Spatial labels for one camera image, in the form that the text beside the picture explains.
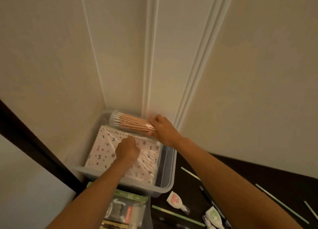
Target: hand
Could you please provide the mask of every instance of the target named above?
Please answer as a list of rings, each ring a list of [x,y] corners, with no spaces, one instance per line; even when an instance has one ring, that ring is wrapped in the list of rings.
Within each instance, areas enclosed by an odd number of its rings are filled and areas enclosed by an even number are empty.
[[[140,154],[140,149],[136,145],[135,138],[132,136],[123,138],[118,144],[115,154],[117,161],[123,161],[128,167],[132,166]]]
[[[149,122],[155,127],[156,131],[150,131],[147,135],[155,137],[166,146],[177,148],[183,136],[166,117],[159,114],[155,118],[149,117]]]

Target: forearm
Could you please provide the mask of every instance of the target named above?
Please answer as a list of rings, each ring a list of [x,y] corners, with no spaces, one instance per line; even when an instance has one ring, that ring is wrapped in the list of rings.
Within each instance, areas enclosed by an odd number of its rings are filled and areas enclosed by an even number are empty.
[[[264,193],[189,138],[180,140],[176,150],[192,166],[234,228],[301,228]]]
[[[47,228],[99,228],[120,179],[129,169],[128,165],[124,160],[115,160],[109,169],[65,207]]]

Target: pencil bundle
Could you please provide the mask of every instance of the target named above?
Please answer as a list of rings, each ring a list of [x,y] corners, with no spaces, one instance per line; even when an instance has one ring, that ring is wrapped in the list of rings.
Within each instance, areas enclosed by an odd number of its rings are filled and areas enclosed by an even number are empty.
[[[121,112],[117,112],[115,114],[114,125],[117,127],[131,129],[142,133],[155,130],[155,128],[149,121]]]

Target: red label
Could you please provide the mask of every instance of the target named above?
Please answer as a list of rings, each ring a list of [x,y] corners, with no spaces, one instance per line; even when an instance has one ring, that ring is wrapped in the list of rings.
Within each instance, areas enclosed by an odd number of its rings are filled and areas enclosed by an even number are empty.
[[[170,201],[172,204],[179,204],[180,202],[179,196],[176,194],[172,194]]]
[[[126,213],[125,223],[130,223],[130,218],[133,213],[133,207],[129,206]]]

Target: person's right arm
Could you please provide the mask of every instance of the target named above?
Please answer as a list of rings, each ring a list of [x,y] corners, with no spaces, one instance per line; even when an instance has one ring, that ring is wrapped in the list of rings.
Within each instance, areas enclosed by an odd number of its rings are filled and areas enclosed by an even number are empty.
[[[226,215],[233,228],[299,228],[297,222],[263,192],[224,163],[184,138],[161,115],[150,117],[156,137],[177,150],[191,165],[198,177]]]

